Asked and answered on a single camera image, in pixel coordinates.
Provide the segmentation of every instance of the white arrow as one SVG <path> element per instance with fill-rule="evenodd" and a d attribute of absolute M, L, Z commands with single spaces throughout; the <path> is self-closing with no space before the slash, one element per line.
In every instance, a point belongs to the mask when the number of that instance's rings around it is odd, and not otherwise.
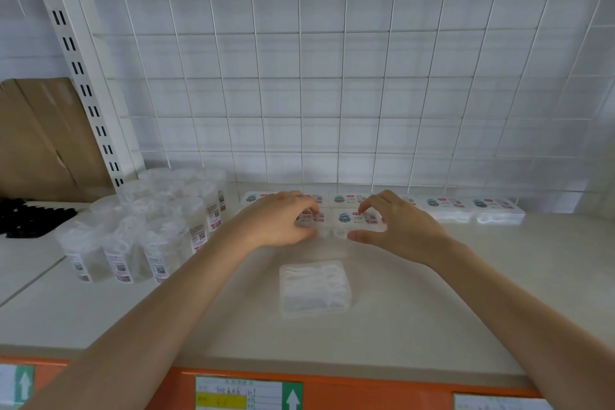
<path fill-rule="evenodd" d="M 21 400 L 26 401 L 30 395 L 30 386 L 32 383 L 30 382 L 30 378 L 26 373 L 23 373 L 21 379 L 19 380 L 19 384 L 21 385 Z"/>
<path fill-rule="evenodd" d="M 295 391 L 290 391 L 290 395 L 288 399 L 286 399 L 286 403 L 288 404 L 288 410 L 297 410 L 297 406 L 299 405 L 299 399 L 297 399 L 297 394 Z"/>

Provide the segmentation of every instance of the yellow highlighted box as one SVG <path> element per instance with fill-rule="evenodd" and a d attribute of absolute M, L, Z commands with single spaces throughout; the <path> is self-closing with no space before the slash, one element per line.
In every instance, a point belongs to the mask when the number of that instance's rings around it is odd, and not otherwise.
<path fill-rule="evenodd" d="M 246 396 L 231 394 L 215 394 L 213 392 L 197 392 L 197 407 L 232 408 L 245 410 Z"/>

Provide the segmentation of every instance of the white wire grid panel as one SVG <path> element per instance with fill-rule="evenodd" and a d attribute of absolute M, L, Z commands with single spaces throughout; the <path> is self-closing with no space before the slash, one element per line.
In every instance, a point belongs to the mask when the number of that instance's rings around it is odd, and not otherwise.
<path fill-rule="evenodd" d="M 615 0 L 94 2 L 147 166 L 595 203 L 611 185 Z"/>

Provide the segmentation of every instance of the black object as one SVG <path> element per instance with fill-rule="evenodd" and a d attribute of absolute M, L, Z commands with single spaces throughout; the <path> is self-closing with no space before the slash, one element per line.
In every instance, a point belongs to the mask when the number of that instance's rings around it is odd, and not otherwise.
<path fill-rule="evenodd" d="M 74 209 L 27 206 L 25 200 L 0 199 L 0 235 L 38 238 L 77 215 Z"/>

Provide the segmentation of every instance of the forearm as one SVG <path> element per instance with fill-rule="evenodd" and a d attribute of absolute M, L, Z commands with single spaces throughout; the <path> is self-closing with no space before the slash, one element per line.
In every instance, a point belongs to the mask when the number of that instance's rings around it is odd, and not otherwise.
<path fill-rule="evenodd" d="M 248 251 L 236 239 L 212 240 L 36 393 L 24 410 L 145 408 L 181 344 Z"/>
<path fill-rule="evenodd" d="M 606 409 L 615 399 L 615 353 L 585 330 L 450 243 L 431 267 L 502 342 L 556 410 Z"/>

